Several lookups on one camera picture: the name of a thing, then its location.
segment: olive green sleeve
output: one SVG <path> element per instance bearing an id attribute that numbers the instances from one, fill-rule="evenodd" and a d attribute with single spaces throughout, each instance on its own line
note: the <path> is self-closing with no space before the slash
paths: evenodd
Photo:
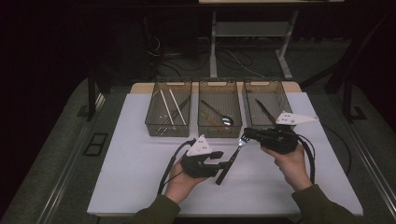
<path id="1" fill-rule="evenodd" d="M 138 211 L 129 224 L 172 224 L 180 207 L 163 195 L 158 195 L 150 207 Z"/>
<path id="2" fill-rule="evenodd" d="M 299 206 L 306 224 L 362 223 L 345 207 L 330 201 L 318 185 L 294 192 L 291 196 Z"/>

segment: person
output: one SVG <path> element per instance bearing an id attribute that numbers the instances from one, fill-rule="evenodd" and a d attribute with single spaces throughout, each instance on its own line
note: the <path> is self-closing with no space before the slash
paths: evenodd
<path id="1" fill-rule="evenodd" d="M 279 154 L 268 148 L 262 150 L 275 158 L 275 164 L 294 189 L 291 194 L 303 216 L 304 224 L 361 224 L 345 207 L 331 202 L 318 185 L 313 185 L 305 170 L 304 148 L 297 148 L 288 154 Z M 180 161 L 176 162 L 169 174 L 175 176 L 182 172 Z M 138 211 L 128 222 L 130 224 L 173 223 L 180 212 L 178 206 L 190 192 L 206 178 L 192 178 L 180 173 L 168 182 L 164 195 L 158 195 L 150 207 Z"/>

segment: white triangular marker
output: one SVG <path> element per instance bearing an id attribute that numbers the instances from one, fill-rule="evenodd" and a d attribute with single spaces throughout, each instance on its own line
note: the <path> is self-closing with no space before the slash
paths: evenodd
<path id="1" fill-rule="evenodd" d="M 315 116 L 314 118 L 304 116 L 304 115 L 296 115 L 283 111 L 276 120 L 277 124 L 286 124 L 286 125 L 296 125 L 299 123 L 307 123 L 312 121 L 318 121 L 319 118 Z"/>
<path id="2" fill-rule="evenodd" d="M 212 153 L 212 148 L 206 142 L 205 136 L 202 134 L 198 140 L 192 145 L 187 152 L 187 156 L 199 156 Z"/>

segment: spoon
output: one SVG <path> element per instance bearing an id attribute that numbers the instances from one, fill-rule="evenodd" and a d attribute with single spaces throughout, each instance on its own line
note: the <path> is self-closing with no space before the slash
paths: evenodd
<path id="1" fill-rule="evenodd" d="M 209 104 L 208 104 L 207 102 L 205 102 L 204 100 L 201 100 L 201 102 L 202 102 L 204 105 L 207 105 L 207 106 L 208 106 L 210 109 L 212 109 L 213 111 L 215 111 L 216 114 L 220 115 L 220 116 L 221 116 L 221 122 L 222 122 L 225 126 L 233 126 L 233 119 L 232 119 L 232 118 L 220 114 L 219 111 L 217 111 L 215 108 L 213 108 L 211 105 L 209 105 Z"/>

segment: white table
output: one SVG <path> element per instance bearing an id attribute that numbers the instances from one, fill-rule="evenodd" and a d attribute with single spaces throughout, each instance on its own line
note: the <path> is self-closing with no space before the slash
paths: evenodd
<path id="1" fill-rule="evenodd" d="M 178 146 L 199 137 L 196 124 L 198 94 L 194 88 L 188 138 L 149 136 L 144 121 L 151 94 L 137 92 L 141 93 L 128 94 L 125 99 L 88 207 L 89 214 L 124 216 L 148 207 L 156 197 L 164 169 Z M 287 96 L 293 113 L 316 115 L 306 93 L 288 92 Z M 239 100 L 243 105 L 241 94 Z M 244 128 L 243 107 L 241 112 Z M 316 180 L 324 193 L 354 215 L 362 216 L 361 204 L 320 123 L 299 124 L 294 131 L 307 137 L 316 148 Z M 207 141 L 213 150 L 224 152 L 220 160 L 212 161 L 214 163 L 227 161 L 238 143 L 238 139 L 208 138 Z M 184 147 L 178 157 L 187 149 Z M 260 151 L 259 143 L 254 140 L 241 150 L 220 186 L 215 180 L 215 177 L 209 178 L 197 186 L 180 204 L 182 217 L 290 217 L 300 214 L 290 196 L 293 190 L 274 165 L 274 159 Z"/>

